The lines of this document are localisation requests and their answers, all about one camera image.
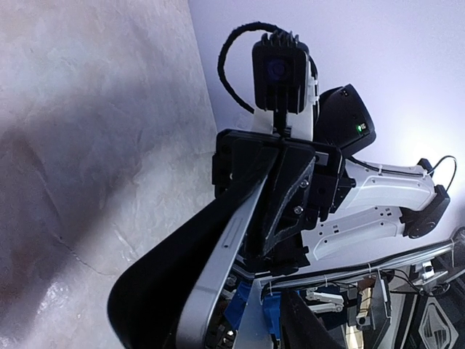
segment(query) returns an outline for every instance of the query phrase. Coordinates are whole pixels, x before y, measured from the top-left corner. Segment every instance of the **white floor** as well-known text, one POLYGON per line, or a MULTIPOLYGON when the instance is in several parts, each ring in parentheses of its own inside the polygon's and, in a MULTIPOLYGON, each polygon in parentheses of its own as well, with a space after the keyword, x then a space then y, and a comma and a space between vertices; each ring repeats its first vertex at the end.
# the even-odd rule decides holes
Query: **white floor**
POLYGON ((5 0, 0 348, 119 348, 118 276, 213 198, 187 0, 5 0))

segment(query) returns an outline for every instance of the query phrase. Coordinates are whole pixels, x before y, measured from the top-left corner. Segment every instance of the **wall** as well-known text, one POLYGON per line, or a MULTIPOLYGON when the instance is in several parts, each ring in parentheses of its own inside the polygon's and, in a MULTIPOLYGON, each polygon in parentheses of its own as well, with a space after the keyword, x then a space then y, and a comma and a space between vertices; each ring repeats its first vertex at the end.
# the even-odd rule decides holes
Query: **wall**
MULTIPOLYGON (((459 1, 246 1, 190 0, 203 69, 219 129, 248 129, 251 117, 235 104, 217 78, 219 51, 232 29, 254 21, 298 33, 319 70, 320 91, 351 83, 376 126, 377 140, 359 159, 410 166, 458 159, 452 204, 434 233, 415 241, 374 241, 314 268, 372 257, 443 240, 464 223, 465 204, 465 4, 459 1)), ((251 48, 260 33, 240 37, 226 63, 236 92, 254 101, 251 48)), ((435 173, 447 186, 453 166, 435 173)))
POLYGON ((213 196, 188 4, 4 0, 0 23, 0 348, 120 348, 112 285, 213 196))

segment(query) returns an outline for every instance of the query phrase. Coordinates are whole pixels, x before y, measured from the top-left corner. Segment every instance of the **camera lens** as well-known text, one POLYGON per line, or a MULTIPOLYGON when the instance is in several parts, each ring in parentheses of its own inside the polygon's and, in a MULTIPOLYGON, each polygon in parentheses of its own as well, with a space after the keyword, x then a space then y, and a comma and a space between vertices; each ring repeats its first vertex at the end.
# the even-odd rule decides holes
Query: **camera lens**
POLYGON ((267 73, 272 81, 285 81, 291 73, 291 66, 285 60, 275 58, 268 62, 267 73))

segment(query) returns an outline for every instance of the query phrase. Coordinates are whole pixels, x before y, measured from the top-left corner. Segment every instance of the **screw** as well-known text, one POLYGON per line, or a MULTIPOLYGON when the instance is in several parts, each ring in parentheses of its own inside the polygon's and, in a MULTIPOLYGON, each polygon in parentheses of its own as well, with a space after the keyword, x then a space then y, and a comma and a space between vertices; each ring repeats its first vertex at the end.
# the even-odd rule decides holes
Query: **screw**
POLYGON ((303 180, 302 183, 300 183, 300 188, 305 189, 309 184, 308 180, 303 180))
POLYGON ((229 287, 235 286, 235 283, 238 282, 238 278, 236 278, 234 275, 230 275, 226 279, 226 285, 229 287))
POLYGON ((295 214, 302 214, 303 211, 304 211, 304 209, 302 209, 300 206, 294 207, 294 213, 295 214))

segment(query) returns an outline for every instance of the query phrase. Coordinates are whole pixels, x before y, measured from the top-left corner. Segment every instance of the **black plastic part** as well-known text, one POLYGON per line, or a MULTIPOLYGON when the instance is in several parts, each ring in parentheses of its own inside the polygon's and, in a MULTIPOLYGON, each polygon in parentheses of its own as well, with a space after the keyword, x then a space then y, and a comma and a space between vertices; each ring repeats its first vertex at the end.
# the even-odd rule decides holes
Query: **black plastic part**
POLYGON ((330 213, 334 213, 337 211, 339 206, 341 206, 342 202, 347 197, 347 194, 350 192, 351 189, 355 188, 356 185, 357 182, 347 175, 347 171, 344 171, 344 175, 339 180, 339 184, 336 189, 336 195, 334 196, 333 206, 331 207, 330 213))
POLYGON ((302 235, 296 234, 273 248, 269 257, 264 258, 263 270, 269 270, 272 276, 291 275, 310 265, 307 253, 309 249, 303 245, 302 235))
POLYGON ((280 333, 281 349, 344 349, 297 292, 291 290, 281 293, 280 333))
POLYGON ((433 170, 433 166, 431 165, 431 163, 429 162, 428 159, 421 158, 420 161, 418 162, 418 165, 420 165, 420 166, 423 167, 426 171, 428 171, 429 176, 430 176, 431 178, 433 178, 433 174, 434 174, 434 172, 432 171, 432 170, 433 170))
POLYGON ((318 218, 325 220, 344 171, 342 155, 332 145, 225 130, 217 136, 213 157, 216 196, 222 195, 234 178, 240 177, 261 147, 277 148, 281 155, 252 222, 261 233, 249 234, 246 241, 247 256, 244 257, 252 259, 264 257, 278 243, 302 230, 313 229, 318 218), (305 181, 309 185, 301 186, 305 181))
POLYGON ((264 34, 252 49, 252 60, 256 106, 265 111, 301 113, 307 104, 307 45, 284 31, 270 37, 264 34))
POLYGON ((277 157, 277 149, 258 150, 249 159, 248 170, 227 193, 136 261, 117 280, 108 300, 108 317, 125 348, 172 349, 177 319, 227 221, 263 182, 277 157))
POLYGON ((286 112, 275 111, 273 113, 273 127, 279 135, 283 137, 291 136, 291 129, 288 127, 288 115, 286 112))
POLYGON ((337 91, 338 89, 340 89, 341 87, 336 87, 334 89, 329 89, 328 91, 324 91, 319 99, 318 99, 318 102, 319 102, 319 110, 317 113, 313 113, 313 126, 315 127, 316 124, 318 123, 318 119, 320 118, 320 109, 321 109, 321 106, 325 105, 326 103, 326 100, 328 100, 328 98, 335 92, 337 91))
POLYGON ((370 113, 351 84, 322 95, 324 100, 315 124, 314 141, 337 146, 345 158, 375 141, 370 113))
POLYGON ((317 151, 317 162, 313 171, 309 200, 305 207, 305 230, 314 229, 318 219, 321 222, 328 219, 345 167, 338 148, 321 143, 313 143, 313 146, 317 151), (326 157, 325 161, 321 158, 322 154, 326 157))
POLYGON ((442 185, 436 185, 434 191, 436 196, 423 211, 400 208, 402 212, 400 222, 405 223, 404 236, 421 238, 436 228, 449 206, 450 197, 442 185))

